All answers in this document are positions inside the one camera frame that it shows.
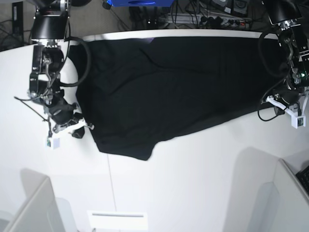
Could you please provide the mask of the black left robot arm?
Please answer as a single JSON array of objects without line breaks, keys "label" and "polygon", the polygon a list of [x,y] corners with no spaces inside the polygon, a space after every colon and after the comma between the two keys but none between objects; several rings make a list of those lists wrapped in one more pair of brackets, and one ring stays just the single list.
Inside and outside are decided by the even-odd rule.
[{"label": "black left robot arm", "polygon": [[[293,0],[264,0],[262,4],[271,26],[259,37],[258,53],[266,71],[279,81],[263,94],[259,105],[273,100],[271,104],[276,117],[296,105],[295,113],[300,116],[305,106],[300,106],[299,100],[309,94],[309,44],[300,23],[301,11]],[[268,66],[262,51],[263,40],[270,33],[276,34],[279,46],[285,52],[285,61],[278,72]]]}]

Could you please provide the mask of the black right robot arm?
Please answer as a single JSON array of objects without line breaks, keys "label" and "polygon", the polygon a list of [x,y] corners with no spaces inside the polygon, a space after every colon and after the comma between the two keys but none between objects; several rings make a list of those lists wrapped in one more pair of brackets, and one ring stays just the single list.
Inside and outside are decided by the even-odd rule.
[{"label": "black right robot arm", "polygon": [[[69,104],[64,96],[65,87],[77,87],[87,77],[91,66],[91,53],[87,43],[70,34],[70,8],[86,6],[87,0],[32,0],[36,13],[31,29],[31,39],[36,42],[33,47],[32,68],[29,75],[28,99],[20,99],[26,104],[33,102],[41,105],[48,124],[47,141],[62,133],[81,139],[85,128],[92,129],[83,115],[77,112],[78,104]],[[66,63],[67,53],[63,53],[59,42],[78,42],[86,52],[86,67],[82,77],[74,83],[60,80],[61,70]]]}]

